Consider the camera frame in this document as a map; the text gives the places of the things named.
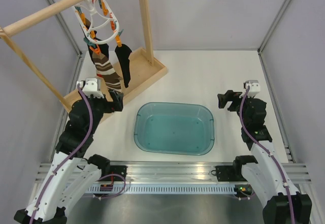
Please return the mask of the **aluminium mounting rail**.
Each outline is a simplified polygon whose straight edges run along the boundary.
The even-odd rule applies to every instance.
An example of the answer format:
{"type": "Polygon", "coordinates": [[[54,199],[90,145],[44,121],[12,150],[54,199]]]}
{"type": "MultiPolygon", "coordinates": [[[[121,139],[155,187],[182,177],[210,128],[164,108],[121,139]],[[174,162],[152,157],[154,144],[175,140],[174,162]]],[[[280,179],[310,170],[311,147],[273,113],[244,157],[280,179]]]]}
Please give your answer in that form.
{"type": "MultiPolygon", "coordinates": [[[[42,183],[51,164],[43,163],[35,183],[42,183]]],[[[295,184],[310,183],[304,164],[284,163],[283,167],[295,184]]],[[[232,163],[111,162],[110,172],[122,174],[131,183],[244,183],[232,163]]]]}

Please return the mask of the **teal plastic basin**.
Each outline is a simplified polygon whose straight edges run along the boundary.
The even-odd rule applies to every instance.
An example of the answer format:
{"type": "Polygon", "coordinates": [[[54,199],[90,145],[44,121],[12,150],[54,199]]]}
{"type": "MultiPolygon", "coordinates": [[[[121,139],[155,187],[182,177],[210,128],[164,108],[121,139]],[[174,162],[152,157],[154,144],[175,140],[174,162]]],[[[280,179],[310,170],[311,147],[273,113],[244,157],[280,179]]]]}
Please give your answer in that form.
{"type": "Polygon", "coordinates": [[[150,102],[137,112],[134,142],[144,151],[201,156],[214,141],[214,118],[202,105],[150,102]]]}

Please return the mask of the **wooden hanging rack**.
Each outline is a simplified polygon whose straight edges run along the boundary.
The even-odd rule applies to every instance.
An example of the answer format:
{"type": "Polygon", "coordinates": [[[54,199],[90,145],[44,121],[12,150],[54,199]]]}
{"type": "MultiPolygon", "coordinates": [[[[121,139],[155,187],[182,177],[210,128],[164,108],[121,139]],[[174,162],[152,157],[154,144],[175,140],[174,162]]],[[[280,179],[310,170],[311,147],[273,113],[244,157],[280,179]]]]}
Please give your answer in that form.
{"type": "MultiPolygon", "coordinates": [[[[75,102],[79,95],[72,91],[66,96],[49,82],[49,80],[40,72],[36,65],[25,55],[20,47],[12,40],[12,36],[56,15],[60,12],[77,5],[83,0],[60,0],[42,10],[35,12],[13,24],[1,29],[1,39],[23,60],[23,62],[36,74],[36,76],[50,89],[50,91],[61,102],[64,109],[69,112],[72,103],[75,102]]],[[[130,55],[131,82],[129,87],[124,89],[124,103],[127,104],[152,84],[162,78],[168,69],[153,55],[153,45],[151,37],[151,24],[149,14],[148,0],[139,0],[141,19],[145,40],[145,47],[140,47],[130,55]]]]}

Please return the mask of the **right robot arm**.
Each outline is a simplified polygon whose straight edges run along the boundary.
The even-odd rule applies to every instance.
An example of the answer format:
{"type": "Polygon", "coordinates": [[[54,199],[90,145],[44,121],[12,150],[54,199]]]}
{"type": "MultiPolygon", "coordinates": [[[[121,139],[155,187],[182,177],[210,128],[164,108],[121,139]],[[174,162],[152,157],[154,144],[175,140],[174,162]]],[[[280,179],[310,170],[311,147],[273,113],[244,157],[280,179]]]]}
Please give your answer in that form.
{"type": "Polygon", "coordinates": [[[250,184],[263,207],[264,223],[309,223],[312,201],[298,190],[279,162],[265,126],[266,102],[233,90],[217,97],[220,109],[230,103],[228,111],[239,116],[241,137],[251,154],[234,159],[232,175],[250,184]]]}

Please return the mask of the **black sock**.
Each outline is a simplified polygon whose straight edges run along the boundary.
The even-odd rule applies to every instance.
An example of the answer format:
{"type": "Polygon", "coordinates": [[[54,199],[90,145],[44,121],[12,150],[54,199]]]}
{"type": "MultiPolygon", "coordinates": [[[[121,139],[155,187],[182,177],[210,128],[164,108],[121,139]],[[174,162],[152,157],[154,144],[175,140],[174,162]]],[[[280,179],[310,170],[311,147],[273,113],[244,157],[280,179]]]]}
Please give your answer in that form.
{"type": "Polygon", "coordinates": [[[129,87],[129,82],[131,80],[131,73],[130,73],[130,66],[129,66],[130,64],[129,56],[131,55],[131,53],[132,50],[126,44],[121,44],[120,47],[117,46],[115,48],[115,54],[118,58],[121,67],[125,88],[129,87]]]}

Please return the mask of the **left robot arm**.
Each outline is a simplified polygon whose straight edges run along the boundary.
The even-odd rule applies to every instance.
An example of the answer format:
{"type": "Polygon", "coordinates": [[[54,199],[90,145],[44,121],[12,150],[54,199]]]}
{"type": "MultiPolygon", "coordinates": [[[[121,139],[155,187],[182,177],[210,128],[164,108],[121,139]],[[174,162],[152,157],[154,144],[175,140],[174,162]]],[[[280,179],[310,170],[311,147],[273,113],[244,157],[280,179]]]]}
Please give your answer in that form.
{"type": "Polygon", "coordinates": [[[94,154],[87,159],[78,177],[68,183],[84,160],[103,115],[123,110],[123,94],[112,89],[109,91],[111,101],[105,95],[96,97],[95,92],[86,95],[81,88],[78,93],[81,99],[72,105],[41,188],[28,207],[15,213],[14,220],[18,223],[66,223],[74,206],[95,182],[114,177],[125,180],[111,172],[109,159],[94,154]]]}

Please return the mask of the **teal clothes peg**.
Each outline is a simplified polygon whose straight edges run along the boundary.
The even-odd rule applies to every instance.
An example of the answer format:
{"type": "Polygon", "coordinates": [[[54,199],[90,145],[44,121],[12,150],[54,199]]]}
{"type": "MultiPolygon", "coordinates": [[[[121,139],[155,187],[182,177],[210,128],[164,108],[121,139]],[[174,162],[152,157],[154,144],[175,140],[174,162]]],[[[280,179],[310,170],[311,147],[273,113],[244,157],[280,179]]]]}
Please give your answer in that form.
{"type": "Polygon", "coordinates": [[[91,46],[93,48],[96,48],[96,44],[91,42],[89,39],[87,38],[83,38],[83,41],[88,45],[88,46],[91,46]]]}

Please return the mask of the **white round clip hanger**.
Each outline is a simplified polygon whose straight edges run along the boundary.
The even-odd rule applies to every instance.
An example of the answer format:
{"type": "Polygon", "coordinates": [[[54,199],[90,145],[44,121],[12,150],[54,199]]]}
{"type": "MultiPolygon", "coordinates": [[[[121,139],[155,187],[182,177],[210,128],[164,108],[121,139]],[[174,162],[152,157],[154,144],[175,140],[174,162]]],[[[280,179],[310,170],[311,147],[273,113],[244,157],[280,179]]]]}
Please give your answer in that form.
{"type": "Polygon", "coordinates": [[[106,0],[82,0],[72,6],[72,10],[75,12],[85,38],[97,45],[116,41],[116,35],[121,36],[123,32],[106,0]],[[96,32],[106,28],[111,33],[105,39],[99,40],[96,32]]]}

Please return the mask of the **yellow-orange clothes peg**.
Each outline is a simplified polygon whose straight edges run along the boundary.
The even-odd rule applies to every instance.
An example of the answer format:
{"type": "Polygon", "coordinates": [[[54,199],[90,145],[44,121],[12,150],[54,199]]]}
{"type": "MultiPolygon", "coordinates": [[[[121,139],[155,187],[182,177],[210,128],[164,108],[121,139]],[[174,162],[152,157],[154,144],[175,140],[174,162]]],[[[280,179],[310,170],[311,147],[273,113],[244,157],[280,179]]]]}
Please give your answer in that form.
{"type": "Polygon", "coordinates": [[[115,40],[116,40],[117,46],[122,47],[122,42],[121,42],[121,39],[120,39],[120,35],[116,35],[115,40]]]}

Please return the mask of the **brown striped sock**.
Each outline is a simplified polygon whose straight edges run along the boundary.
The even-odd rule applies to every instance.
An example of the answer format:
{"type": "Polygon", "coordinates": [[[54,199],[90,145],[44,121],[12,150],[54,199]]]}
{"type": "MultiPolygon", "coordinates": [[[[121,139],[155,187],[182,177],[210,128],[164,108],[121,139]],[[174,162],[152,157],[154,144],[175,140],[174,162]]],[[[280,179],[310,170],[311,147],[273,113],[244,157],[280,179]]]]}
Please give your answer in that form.
{"type": "Polygon", "coordinates": [[[102,53],[93,53],[91,55],[91,60],[95,65],[97,76],[103,78],[106,87],[117,91],[117,93],[121,93],[122,78],[116,73],[109,59],[102,53]]]}

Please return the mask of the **orange clothes peg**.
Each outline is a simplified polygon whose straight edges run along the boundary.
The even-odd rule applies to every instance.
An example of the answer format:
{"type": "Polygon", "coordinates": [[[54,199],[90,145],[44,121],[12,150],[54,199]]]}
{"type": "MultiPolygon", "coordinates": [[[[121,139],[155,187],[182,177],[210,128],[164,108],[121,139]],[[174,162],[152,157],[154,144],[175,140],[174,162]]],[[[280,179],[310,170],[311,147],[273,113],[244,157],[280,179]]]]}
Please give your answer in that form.
{"type": "Polygon", "coordinates": [[[99,55],[101,53],[101,50],[97,44],[90,44],[89,48],[93,51],[93,53],[99,55]]]}

